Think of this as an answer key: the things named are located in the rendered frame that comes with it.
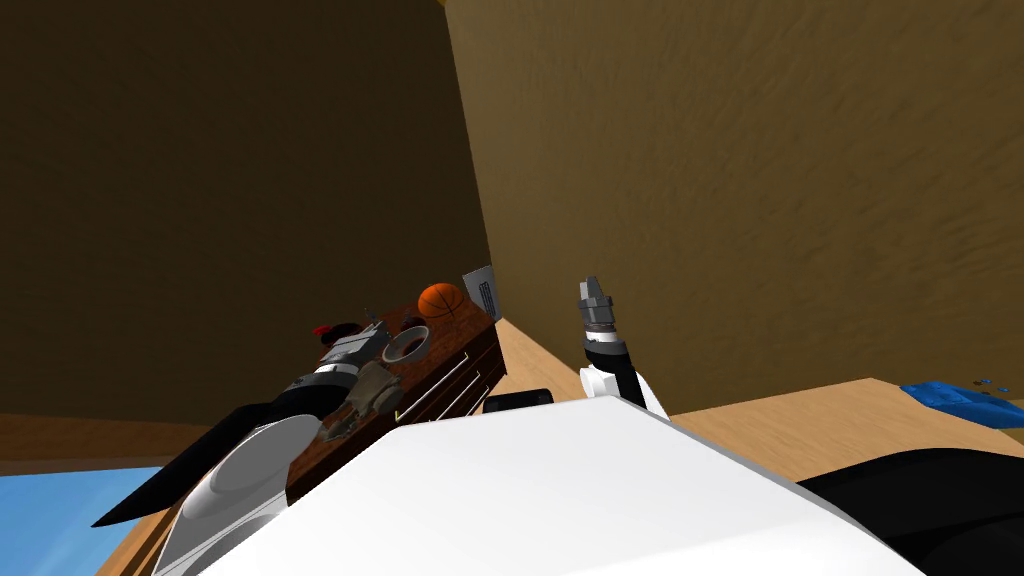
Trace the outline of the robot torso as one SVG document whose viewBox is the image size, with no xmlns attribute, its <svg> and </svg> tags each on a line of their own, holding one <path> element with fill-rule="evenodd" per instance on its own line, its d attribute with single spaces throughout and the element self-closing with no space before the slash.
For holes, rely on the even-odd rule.
<svg viewBox="0 0 1024 576">
<path fill-rule="evenodd" d="M 923 576 L 848 515 L 625 400 L 389 431 L 201 576 Z"/>
</svg>

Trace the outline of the blue crumpled cloth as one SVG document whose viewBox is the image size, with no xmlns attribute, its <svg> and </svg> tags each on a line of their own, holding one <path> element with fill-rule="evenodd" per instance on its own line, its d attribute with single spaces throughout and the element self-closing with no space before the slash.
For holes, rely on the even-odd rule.
<svg viewBox="0 0 1024 576">
<path fill-rule="evenodd" d="M 936 411 L 992 429 L 1024 428 L 1024 408 L 984 390 L 941 381 L 927 381 L 899 389 Z"/>
</svg>

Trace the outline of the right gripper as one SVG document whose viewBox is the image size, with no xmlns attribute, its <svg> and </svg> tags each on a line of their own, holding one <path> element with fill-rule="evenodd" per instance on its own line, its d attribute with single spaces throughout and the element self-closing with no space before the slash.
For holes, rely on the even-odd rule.
<svg viewBox="0 0 1024 576">
<path fill-rule="evenodd" d="M 614 331 L 613 301 L 604 293 L 596 276 L 588 276 L 580 283 L 577 305 L 587 332 Z"/>
</svg>

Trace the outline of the grey brown figurine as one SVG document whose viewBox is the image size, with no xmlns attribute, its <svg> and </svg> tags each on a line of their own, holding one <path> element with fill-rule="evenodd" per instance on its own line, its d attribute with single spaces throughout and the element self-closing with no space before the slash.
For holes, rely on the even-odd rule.
<svg viewBox="0 0 1024 576">
<path fill-rule="evenodd" d="M 351 436 L 372 413 L 392 412 L 403 399 L 402 376 L 392 373 L 379 361 L 371 361 L 358 372 L 358 379 L 343 408 L 347 415 L 330 426 L 322 425 L 318 440 L 324 443 Z"/>
</svg>

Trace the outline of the orange basketball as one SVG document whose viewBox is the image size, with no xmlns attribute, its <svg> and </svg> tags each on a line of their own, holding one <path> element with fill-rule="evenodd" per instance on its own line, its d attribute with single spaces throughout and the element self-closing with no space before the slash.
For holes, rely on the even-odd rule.
<svg viewBox="0 0 1024 576">
<path fill-rule="evenodd" d="M 454 317 L 465 300 L 462 291 L 454 284 L 436 283 L 421 292 L 417 300 L 417 310 L 425 319 Z"/>
</svg>

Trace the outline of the light blue rug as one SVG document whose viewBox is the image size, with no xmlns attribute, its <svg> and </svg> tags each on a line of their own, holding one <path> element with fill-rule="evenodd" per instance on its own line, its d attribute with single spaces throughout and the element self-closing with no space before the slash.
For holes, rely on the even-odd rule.
<svg viewBox="0 0 1024 576">
<path fill-rule="evenodd" d="M 0 576 L 94 576 L 136 523 L 92 524 L 157 471 L 0 477 Z"/>
</svg>

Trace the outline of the grey round bowl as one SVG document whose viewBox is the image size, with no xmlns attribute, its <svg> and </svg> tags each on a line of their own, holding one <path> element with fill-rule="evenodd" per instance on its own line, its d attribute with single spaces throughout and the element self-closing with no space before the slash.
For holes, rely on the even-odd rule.
<svg viewBox="0 0 1024 576">
<path fill-rule="evenodd" d="M 428 326 L 414 326 L 400 332 L 382 352 L 381 359 L 387 364 L 414 363 L 428 353 L 431 330 Z"/>
</svg>

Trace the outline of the red and black object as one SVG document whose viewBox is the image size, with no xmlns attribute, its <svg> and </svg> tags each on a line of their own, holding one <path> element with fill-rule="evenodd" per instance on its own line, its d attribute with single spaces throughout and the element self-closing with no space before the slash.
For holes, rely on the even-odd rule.
<svg viewBox="0 0 1024 576">
<path fill-rule="evenodd" d="M 362 326 L 358 323 L 340 323 L 334 325 L 322 325 L 313 330 L 313 334 L 319 338 L 321 343 L 326 347 L 333 346 L 338 340 L 360 333 Z"/>
</svg>

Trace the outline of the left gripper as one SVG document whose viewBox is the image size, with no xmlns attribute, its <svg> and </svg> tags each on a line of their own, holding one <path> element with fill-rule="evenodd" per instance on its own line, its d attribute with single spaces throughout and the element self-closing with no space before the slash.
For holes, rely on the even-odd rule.
<svg viewBox="0 0 1024 576">
<path fill-rule="evenodd" d="M 319 360 L 319 370 L 336 370 L 336 365 L 359 370 L 377 358 L 390 341 L 391 334 L 383 322 L 372 324 L 358 334 L 337 340 Z"/>
</svg>

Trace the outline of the brown wooden dresser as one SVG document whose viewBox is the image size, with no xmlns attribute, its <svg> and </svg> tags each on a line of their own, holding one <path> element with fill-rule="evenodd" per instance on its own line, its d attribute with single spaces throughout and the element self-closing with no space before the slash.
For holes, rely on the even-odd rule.
<svg viewBox="0 0 1024 576">
<path fill-rule="evenodd" d="M 291 464 L 286 489 L 292 504 L 391 430 L 412 424 L 467 416 L 506 374 L 490 316 L 472 302 L 454 317 L 428 319 L 425 356 L 389 365 L 404 390 L 395 408 L 371 413 L 343 438 L 314 440 Z"/>
</svg>

